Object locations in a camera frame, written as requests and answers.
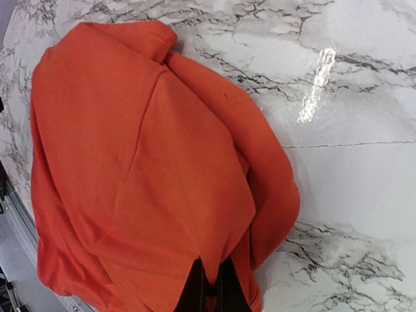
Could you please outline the orange t-shirt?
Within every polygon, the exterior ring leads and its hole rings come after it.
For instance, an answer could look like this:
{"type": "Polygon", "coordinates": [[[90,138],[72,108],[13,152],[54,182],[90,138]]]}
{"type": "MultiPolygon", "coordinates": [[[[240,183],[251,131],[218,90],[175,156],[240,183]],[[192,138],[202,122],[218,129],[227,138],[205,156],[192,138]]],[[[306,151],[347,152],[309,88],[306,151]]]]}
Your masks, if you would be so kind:
{"type": "Polygon", "coordinates": [[[252,311],[254,272],[290,233],[290,161],[242,89],[173,52],[159,21],[80,23],[31,89],[38,277],[99,311],[175,311],[201,259],[207,311],[230,257],[252,311]]]}

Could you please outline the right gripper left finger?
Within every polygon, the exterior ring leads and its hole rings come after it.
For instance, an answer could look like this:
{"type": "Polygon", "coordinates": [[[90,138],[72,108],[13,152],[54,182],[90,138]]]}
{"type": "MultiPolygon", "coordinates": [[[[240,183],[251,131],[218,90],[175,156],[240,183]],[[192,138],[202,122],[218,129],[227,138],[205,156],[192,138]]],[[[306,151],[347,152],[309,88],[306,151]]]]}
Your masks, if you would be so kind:
{"type": "Polygon", "coordinates": [[[206,277],[201,259],[196,259],[175,307],[175,312],[207,312],[206,277]]]}

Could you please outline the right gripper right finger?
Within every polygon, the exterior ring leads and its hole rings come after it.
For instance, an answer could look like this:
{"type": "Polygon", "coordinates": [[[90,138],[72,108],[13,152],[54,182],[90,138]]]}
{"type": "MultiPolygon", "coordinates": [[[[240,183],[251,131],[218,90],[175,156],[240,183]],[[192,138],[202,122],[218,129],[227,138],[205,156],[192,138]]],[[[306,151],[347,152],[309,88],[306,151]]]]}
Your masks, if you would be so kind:
{"type": "Polygon", "coordinates": [[[252,312],[230,257],[220,266],[216,288],[217,312],[252,312]]]}

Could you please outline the aluminium front frame rail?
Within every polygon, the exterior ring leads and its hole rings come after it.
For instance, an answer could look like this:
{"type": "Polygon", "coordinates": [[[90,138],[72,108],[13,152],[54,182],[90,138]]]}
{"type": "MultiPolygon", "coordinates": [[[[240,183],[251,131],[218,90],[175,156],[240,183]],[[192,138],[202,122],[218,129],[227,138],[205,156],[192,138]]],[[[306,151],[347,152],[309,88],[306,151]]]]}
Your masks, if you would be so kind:
{"type": "Polygon", "coordinates": [[[1,167],[1,297],[9,311],[92,311],[76,297],[55,294],[38,278],[38,236],[4,167],[1,167]]]}

